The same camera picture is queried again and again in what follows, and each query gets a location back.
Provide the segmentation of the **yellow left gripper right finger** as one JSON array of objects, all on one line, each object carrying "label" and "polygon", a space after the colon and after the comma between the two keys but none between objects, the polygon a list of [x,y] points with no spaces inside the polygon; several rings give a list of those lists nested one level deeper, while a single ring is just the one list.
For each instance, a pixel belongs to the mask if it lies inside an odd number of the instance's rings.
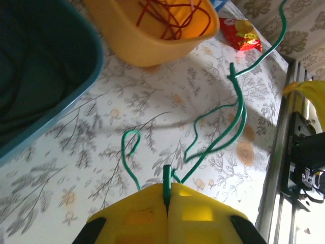
[{"label": "yellow left gripper right finger", "polygon": [[242,212],[179,183],[171,185],[168,243],[266,243]]}]

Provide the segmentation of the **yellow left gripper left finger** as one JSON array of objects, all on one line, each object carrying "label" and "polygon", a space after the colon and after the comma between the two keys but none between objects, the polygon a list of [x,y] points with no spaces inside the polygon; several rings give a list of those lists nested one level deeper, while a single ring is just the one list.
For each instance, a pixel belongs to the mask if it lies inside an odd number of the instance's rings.
[{"label": "yellow left gripper left finger", "polygon": [[93,214],[73,243],[168,243],[163,185],[151,185]]}]

